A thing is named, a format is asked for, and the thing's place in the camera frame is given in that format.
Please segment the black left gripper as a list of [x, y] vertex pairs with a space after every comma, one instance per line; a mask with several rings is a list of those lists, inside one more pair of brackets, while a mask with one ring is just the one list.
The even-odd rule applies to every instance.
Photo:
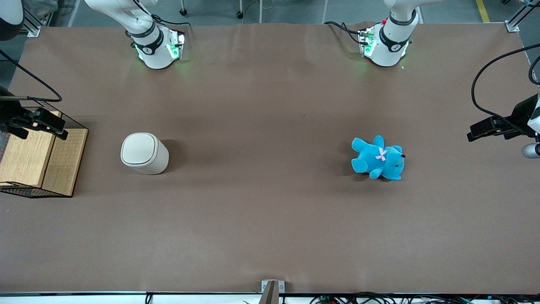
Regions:
[[471, 125], [470, 132], [467, 133], [467, 140], [473, 142], [490, 136], [503, 137], [505, 140], [511, 140], [518, 136], [537, 137], [540, 132], [539, 119], [539, 96], [535, 94], [517, 104], [508, 119], [513, 125], [519, 127], [521, 132], [513, 129], [505, 120], [491, 116]]

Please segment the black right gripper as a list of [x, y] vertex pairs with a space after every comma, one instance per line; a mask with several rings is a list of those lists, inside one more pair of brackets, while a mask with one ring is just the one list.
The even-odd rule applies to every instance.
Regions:
[[29, 130], [50, 133], [60, 140], [66, 140], [69, 132], [64, 130], [65, 121], [45, 108], [32, 112], [21, 106], [20, 100], [29, 100], [28, 96], [16, 96], [6, 88], [0, 87], [0, 128], [2, 132], [10, 133], [26, 140]]

